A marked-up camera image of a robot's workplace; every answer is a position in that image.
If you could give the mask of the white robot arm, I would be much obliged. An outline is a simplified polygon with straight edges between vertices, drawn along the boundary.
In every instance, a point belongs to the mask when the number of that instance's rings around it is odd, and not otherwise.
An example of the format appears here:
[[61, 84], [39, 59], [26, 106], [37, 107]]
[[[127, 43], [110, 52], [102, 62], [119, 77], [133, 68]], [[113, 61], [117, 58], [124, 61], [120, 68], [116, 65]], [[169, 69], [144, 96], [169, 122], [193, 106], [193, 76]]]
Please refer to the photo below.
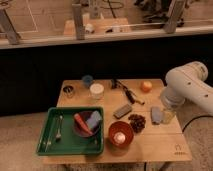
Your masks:
[[162, 104], [166, 109], [177, 110], [188, 99], [213, 116], [213, 87], [205, 82], [207, 77], [208, 69], [199, 61], [169, 70], [160, 95]]

